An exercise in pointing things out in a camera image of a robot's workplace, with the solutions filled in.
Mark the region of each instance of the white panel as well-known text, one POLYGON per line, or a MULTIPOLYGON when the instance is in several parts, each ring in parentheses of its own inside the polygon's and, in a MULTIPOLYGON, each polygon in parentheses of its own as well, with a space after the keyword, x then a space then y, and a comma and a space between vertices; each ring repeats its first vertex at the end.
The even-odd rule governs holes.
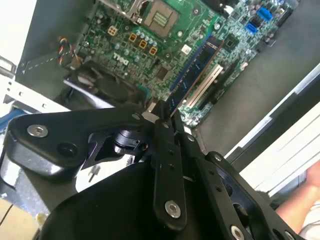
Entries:
POLYGON ((314 163, 320 152, 319 146, 320 103, 297 121, 240 174, 254 189, 270 191, 289 176, 297 176, 302 173, 302 166, 310 166, 311 163, 314 163))
POLYGON ((0 0, 0 56, 18 65, 37 0, 0 0))

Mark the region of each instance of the connector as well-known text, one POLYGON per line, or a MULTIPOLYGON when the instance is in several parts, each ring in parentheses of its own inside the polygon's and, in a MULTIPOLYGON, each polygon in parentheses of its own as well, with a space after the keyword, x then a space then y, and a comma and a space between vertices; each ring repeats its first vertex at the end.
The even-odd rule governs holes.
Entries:
POLYGON ((251 22, 248 22, 245 25, 245 29, 247 29, 252 34, 256 34, 258 32, 258 28, 255 25, 253 25, 251 22))
POLYGON ((115 26, 110 26, 108 29, 108 34, 110 34, 111 36, 116 35, 118 29, 115 26))
POLYGON ((266 22, 270 22, 273 18, 272 13, 263 6, 259 8, 256 14, 266 22))
POLYGON ((187 106, 193 108, 201 96, 206 92, 209 86, 214 82, 217 76, 221 73, 224 68, 216 64, 206 78, 202 81, 199 87, 193 92, 192 96, 187 100, 187 106))

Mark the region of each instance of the blue sata port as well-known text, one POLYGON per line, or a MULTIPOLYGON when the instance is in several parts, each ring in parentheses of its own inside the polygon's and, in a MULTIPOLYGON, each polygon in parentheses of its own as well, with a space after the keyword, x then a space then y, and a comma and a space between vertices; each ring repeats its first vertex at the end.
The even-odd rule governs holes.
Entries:
POLYGON ((259 8, 259 10, 256 12, 256 14, 258 14, 258 16, 260 18, 262 18, 263 20, 265 20, 266 22, 270 22, 273 17, 272 13, 269 12, 269 10, 263 6, 259 8))
POLYGON ((255 25, 253 25, 251 22, 248 22, 245 25, 245 29, 247 29, 252 34, 255 34, 258 32, 258 28, 255 25))

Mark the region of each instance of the gray surface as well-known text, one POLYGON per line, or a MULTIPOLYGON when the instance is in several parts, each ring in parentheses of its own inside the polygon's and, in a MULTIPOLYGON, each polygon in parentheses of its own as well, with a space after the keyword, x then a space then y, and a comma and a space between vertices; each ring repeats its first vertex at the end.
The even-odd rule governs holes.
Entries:
POLYGON ((320 1, 303 0, 198 127, 206 151, 228 153, 320 62, 320 1))
POLYGON ((94 6, 93 0, 37 0, 21 62, 58 51, 59 40, 75 44, 94 6))

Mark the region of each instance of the pcie slot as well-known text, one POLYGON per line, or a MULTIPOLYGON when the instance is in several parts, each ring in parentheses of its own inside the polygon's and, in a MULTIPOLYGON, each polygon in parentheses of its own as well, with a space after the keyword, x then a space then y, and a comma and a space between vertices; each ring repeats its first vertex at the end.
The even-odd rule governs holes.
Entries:
POLYGON ((205 93, 208 87, 214 82, 214 80, 217 78, 217 76, 221 73, 223 69, 224 68, 219 64, 216 64, 212 68, 212 70, 206 76, 206 78, 202 81, 200 86, 194 91, 192 96, 188 99, 187 106, 189 108, 193 108, 195 106, 195 104, 198 102, 201 96, 205 93))

